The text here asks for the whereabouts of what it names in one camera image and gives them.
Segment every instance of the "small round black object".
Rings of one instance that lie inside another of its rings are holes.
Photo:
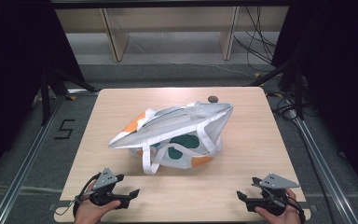
[[[217,96],[210,96],[210,97],[208,97],[208,102],[209,103],[217,103],[217,102],[219,102],[219,98],[217,98]]]

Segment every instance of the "reusable shopping bag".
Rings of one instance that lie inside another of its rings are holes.
[[[147,109],[109,143],[111,149],[129,148],[143,159],[144,172],[156,173],[160,165],[188,169],[217,156],[220,133],[233,106],[194,102],[159,111]]]

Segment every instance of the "light wood tabletop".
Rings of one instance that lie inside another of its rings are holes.
[[[142,160],[128,149],[108,149],[112,138],[147,108],[160,110],[173,105],[208,102],[233,104],[222,131],[222,150],[213,160],[191,169],[160,166],[146,175]],[[263,220],[248,212],[237,190],[261,198],[251,186],[252,177],[273,173],[298,183],[266,95],[258,87],[106,89],[99,93],[81,140],[61,201],[73,200],[87,181],[105,167],[125,175],[113,192],[129,194],[140,189],[128,209],[107,213],[112,222],[217,222]],[[292,189],[305,202],[301,188]],[[55,215],[58,222],[72,222],[72,211]],[[305,209],[306,218],[310,210]]]

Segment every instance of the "hand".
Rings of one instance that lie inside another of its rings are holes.
[[[87,188],[87,191],[92,190],[93,181]],[[75,224],[97,224],[101,222],[101,218],[109,211],[120,206],[120,201],[112,201],[106,205],[98,206],[93,204],[88,198],[83,198],[83,202],[77,208],[75,216]]]
[[[285,191],[287,193],[287,196],[289,197],[289,202],[296,204],[296,202],[292,200],[292,199],[296,200],[296,195],[290,189],[286,189]],[[295,209],[290,205],[286,205],[284,212],[278,217],[272,215],[269,211],[261,207],[256,207],[255,211],[258,213],[258,215],[265,218],[271,224],[300,224],[301,223],[297,209]]]

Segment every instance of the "orange patch on bag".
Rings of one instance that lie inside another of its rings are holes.
[[[144,112],[140,116],[138,116],[138,118],[133,120],[129,125],[127,125],[127,127],[123,130],[123,132],[132,133],[136,131],[136,128],[138,127],[138,120],[144,119],[145,117],[146,117],[146,113]]]
[[[191,166],[197,167],[199,165],[202,165],[203,163],[211,161],[212,159],[213,157],[193,157],[191,158]]]

